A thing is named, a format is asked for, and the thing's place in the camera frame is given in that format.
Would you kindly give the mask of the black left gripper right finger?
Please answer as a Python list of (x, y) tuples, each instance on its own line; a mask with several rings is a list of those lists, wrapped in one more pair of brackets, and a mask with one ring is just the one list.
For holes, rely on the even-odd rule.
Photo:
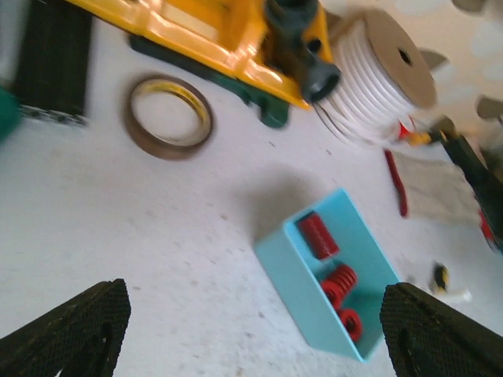
[(397, 376), (502, 375), (502, 337), (412, 284), (386, 287), (380, 322)]

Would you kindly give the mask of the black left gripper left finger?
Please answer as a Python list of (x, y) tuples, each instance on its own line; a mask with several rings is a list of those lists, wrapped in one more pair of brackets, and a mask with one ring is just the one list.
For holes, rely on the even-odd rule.
[(2, 376), (112, 376), (130, 319), (125, 280), (102, 281), (1, 339)]

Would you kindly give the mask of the small file yellow handle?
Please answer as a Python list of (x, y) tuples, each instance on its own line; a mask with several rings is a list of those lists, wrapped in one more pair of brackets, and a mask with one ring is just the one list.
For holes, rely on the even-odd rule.
[(472, 300), (472, 294), (468, 289), (452, 291), (449, 289), (449, 283), (449, 270), (443, 264), (436, 262), (433, 265), (428, 285), (430, 294), (446, 304), (470, 302)]

